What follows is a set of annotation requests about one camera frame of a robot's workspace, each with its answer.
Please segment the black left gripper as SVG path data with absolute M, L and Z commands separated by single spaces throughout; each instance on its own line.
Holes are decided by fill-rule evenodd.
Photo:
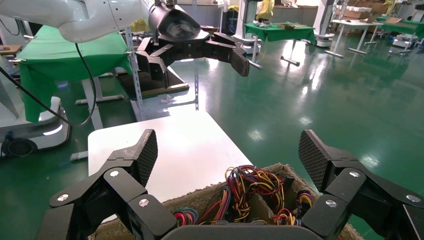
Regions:
M 179 5 L 158 2 L 150 10 L 148 24 L 154 40 L 145 37 L 138 46 L 138 69 L 162 81 L 165 89 L 170 86 L 168 66 L 185 59 L 214 59 L 230 64 L 242 77 L 249 75 L 250 63 L 241 41 L 220 32 L 210 36 Z

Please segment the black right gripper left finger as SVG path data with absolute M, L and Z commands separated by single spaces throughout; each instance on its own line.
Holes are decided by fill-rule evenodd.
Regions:
M 110 216 L 117 216 L 137 240 L 160 240 L 176 218 L 146 189 L 158 157 L 156 132 L 113 151 L 100 169 L 53 195 L 38 240 L 85 240 Z

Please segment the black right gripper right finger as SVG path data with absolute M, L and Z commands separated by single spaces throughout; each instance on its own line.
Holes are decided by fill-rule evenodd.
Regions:
M 372 173 L 310 129 L 300 134 L 298 157 L 321 194 L 302 224 L 323 240 L 335 240 L 353 215 L 386 240 L 423 239 L 424 198 L 418 193 Z

